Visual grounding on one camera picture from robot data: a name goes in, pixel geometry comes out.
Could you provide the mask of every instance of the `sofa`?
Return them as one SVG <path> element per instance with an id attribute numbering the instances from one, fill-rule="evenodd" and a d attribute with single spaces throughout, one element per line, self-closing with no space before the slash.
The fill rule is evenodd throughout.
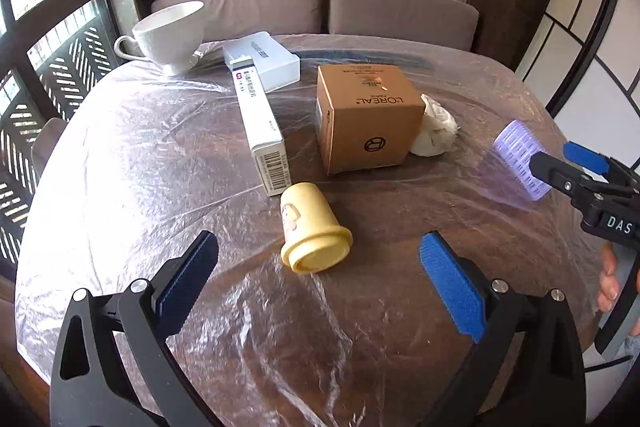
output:
<path id="1" fill-rule="evenodd" d="M 191 0 L 156 0 L 152 11 Z M 200 0 L 205 41 L 271 35 L 363 35 L 469 51 L 478 11 L 457 0 Z"/>

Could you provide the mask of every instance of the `l'oreal logo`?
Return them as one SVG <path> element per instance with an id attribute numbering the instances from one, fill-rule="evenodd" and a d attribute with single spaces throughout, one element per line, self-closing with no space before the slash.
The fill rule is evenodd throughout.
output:
<path id="1" fill-rule="evenodd" d="M 619 219 L 616 216 L 612 216 L 611 214 L 604 214 L 602 216 L 601 223 L 605 225 L 608 229 L 614 230 L 620 235 L 624 235 L 625 237 L 630 237 L 633 235 L 636 226 L 631 221 L 625 221 L 624 219 Z"/>
<path id="2" fill-rule="evenodd" d="M 390 96 L 382 98 L 356 98 L 356 104 L 361 103 L 402 103 L 402 98 L 399 96 Z"/>

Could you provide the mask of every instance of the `plastic tablecloth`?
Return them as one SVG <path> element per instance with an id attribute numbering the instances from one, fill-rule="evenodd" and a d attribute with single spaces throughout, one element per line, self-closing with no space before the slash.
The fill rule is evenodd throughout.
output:
<path id="1" fill-rule="evenodd" d="M 194 70 L 163 78 L 130 62 L 89 93 L 44 171 L 22 242 L 18 349 L 50 379 L 72 292 L 116 293 L 151 278 L 206 229 L 220 261 L 182 331 L 180 367 L 228 426 L 413 426 L 471 346 L 418 261 L 439 230 L 489 279 L 567 295 L 578 331 L 594 316 L 598 242 L 555 191 L 527 200 L 490 153 L 511 120 L 561 157 L 564 137 L 511 71 L 485 57 L 415 42 L 353 36 L 279 38 L 302 78 L 271 93 L 294 182 L 320 187 L 353 232 L 345 261 L 323 273 L 283 266 L 279 198 L 260 185 L 219 44 Z M 327 177 L 313 116 L 317 66 L 396 64 L 460 124 L 450 153 Z M 142 404 L 155 410 L 121 335 Z"/>

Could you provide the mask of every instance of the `blue gripper pad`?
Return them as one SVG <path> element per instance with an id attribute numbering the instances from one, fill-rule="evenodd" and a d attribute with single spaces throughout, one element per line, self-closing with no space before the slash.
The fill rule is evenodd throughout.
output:
<path id="1" fill-rule="evenodd" d="M 477 344 L 486 326 L 484 300 L 454 256 L 439 234 L 430 232 L 422 237 L 422 267 L 430 277 L 458 331 L 471 336 Z"/>
<path id="2" fill-rule="evenodd" d="M 609 161 L 603 155 L 593 152 L 587 147 L 569 142 L 564 144 L 562 153 L 570 162 L 577 163 L 591 172 L 601 176 L 609 172 Z"/>
<path id="3" fill-rule="evenodd" d="M 218 263 L 218 240 L 210 232 L 200 232 L 189 250 L 173 261 L 182 262 L 156 302 L 161 338 L 175 335 L 189 316 L 209 276 Z"/>

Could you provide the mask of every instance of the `human hand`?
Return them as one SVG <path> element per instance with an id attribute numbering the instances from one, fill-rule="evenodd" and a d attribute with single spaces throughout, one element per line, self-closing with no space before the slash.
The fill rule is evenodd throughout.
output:
<path id="1" fill-rule="evenodd" d="M 620 287 L 621 282 L 618 281 L 614 275 L 618 260 L 613 253 L 611 243 L 606 243 L 604 247 L 602 247 L 600 258 L 602 259 L 602 271 L 600 272 L 598 308 L 601 312 L 608 312 L 613 309 L 613 304 L 622 291 Z M 636 278 L 636 289 L 638 293 L 640 293 L 640 272 L 638 272 L 638 277 Z M 640 319 L 635 323 L 629 334 L 634 337 L 640 335 Z"/>

